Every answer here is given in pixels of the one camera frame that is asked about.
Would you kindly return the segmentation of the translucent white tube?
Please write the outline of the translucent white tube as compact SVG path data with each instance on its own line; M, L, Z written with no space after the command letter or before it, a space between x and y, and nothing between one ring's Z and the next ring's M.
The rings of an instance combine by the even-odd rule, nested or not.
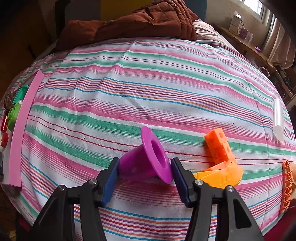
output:
M278 141L284 141L283 111L279 98L273 101L273 134Z

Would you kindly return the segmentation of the brown brush with yellow bristles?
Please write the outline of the brown brush with yellow bristles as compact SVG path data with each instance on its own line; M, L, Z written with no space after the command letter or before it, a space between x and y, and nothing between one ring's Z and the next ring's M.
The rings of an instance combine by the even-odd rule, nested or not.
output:
M4 108L10 110L13 107L13 100L15 98L16 92L9 92L4 95L3 105Z

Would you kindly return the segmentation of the orange block toy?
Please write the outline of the orange block toy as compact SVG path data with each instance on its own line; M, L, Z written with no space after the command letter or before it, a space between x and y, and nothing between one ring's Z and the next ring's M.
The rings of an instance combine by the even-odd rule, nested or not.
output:
M238 185L243 177L243 168L238 166L222 128L205 135L205 141L215 165L196 173L194 177L215 188Z

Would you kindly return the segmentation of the striped bedspread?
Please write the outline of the striped bedspread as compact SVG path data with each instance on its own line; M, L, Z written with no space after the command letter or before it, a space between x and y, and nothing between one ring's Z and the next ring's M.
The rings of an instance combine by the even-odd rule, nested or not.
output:
M36 61L15 85L37 71L44 78L23 135L22 188L5 189L28 223L58 185L79 186L139 146L142 126L192 172L213 164L204 136L222 128L243 168L237 191L261 232L280 221L282 163L295 158L292 122L284 110L278 141L280 94L236 50L212 41L109 40Z

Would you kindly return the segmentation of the grey yellow blue headboard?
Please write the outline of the grey yellow blue headboard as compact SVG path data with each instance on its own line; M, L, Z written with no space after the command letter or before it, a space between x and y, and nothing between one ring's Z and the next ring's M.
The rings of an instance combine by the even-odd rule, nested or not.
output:
M65 21L109 21L128 15L152 1L70 1L64 10Z

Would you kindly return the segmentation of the rust brown comforter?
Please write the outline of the rust brown comforter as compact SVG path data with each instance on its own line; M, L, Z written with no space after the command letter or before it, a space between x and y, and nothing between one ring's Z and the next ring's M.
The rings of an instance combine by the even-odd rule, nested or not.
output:
M65 51L120 38L168 37L196 40L193 22L198 19L184 1L153 1L115 20L69 21L60 34L56 50Z

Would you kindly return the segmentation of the pink white tray box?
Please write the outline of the pink white tray box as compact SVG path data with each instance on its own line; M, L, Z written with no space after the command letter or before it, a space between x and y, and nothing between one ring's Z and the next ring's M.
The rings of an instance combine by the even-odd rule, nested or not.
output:
M23 136L27 118L37 93L39 86L44 78L41 70L38 70L34 76L32 83L23 99L20 111L16 118L16 124L12 132L9 133L9 141L3 150L4 176L1 178L1 184L21 187L21 152L23 144Z

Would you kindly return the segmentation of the wooden side shelf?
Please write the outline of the wooden side shelf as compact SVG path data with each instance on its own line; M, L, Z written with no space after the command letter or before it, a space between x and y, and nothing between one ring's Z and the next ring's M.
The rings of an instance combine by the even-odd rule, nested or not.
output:
M246 55L246 53L248 53L248 52L250 52L251 54L254 54L255 59L262 62L264 64L264 66L267 67L267 70L269 71L270 74L274 74L276 76L277 80L281 83L281 86L285 90L286 94L289 97L293 97L293 92L290 91L288 86L285 84L284 80L281 78L281 76L280 76L279 72L277 71L277 69L275 68L275 66L271 62L268 61L268 59L265 55L263 55L261 52L257 51L253 44L246 42L245 40L241 39L237 35L234 35L233 33L229 32L229 30L227 30L224 27L221 27L216 24L213 24L213 27L220 34L225 34L227 37L229 37L230 39L234 40L237 44L239 44L241 46L241 48L243 49L243 55Z

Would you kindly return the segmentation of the orange hair claw clip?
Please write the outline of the orange hair claw clip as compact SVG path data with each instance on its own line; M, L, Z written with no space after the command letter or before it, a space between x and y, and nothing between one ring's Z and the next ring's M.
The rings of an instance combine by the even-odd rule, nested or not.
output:
M279 214L285 212L290 205L293 186L292 162L284 161L282 164L282 196Z

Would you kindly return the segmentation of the curtain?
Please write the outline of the curtain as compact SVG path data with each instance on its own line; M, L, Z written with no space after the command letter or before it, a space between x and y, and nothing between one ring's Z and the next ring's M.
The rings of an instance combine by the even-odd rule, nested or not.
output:
M283 70L290 68L294 63L295 45L275 15L273 15L262 53L270 63L280 66Z

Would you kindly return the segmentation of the white box on shelf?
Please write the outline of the white box on shelf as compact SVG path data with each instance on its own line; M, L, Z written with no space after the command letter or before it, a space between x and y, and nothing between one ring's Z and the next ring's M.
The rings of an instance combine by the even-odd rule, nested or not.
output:
M243 20L244 20L244 17L241 14L239 14L237 11L235 11L232 16L232 20L228 29L229 32L238 36L243 25Z

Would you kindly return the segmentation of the magenta funnel spool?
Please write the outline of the magenta funnel spool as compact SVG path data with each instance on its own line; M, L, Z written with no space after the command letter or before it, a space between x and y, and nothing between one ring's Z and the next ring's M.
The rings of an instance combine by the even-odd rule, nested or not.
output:
M168 156L159 139L147 126L140 130L142 144L119 159L121 177L132 181L144 181L154 176L171 184L173 175Z

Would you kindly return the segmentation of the dark green plastic piece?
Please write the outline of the dark green plastic piece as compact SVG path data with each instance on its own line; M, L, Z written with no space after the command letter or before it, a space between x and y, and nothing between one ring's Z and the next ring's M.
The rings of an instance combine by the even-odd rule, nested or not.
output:
M13 99L13 105L18 103L20 100L23 101L28 89L29 89L29 85L26 85L26 84L18 88L16 95Z

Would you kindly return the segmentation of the white green plug-in freshener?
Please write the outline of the white green plug-in freshener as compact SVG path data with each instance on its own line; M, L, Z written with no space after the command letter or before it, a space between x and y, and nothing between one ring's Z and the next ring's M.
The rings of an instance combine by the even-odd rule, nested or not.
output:
M19 100L8 113L8 129L12 132L23 101Z

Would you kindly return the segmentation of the white pillow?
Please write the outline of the white pillow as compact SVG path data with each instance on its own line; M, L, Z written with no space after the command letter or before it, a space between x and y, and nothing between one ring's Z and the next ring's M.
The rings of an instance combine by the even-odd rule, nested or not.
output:
M196 31L197 40L209 40L225 45L229 44L229 42L208 23L205 23L202 20L195 20L193 26Z

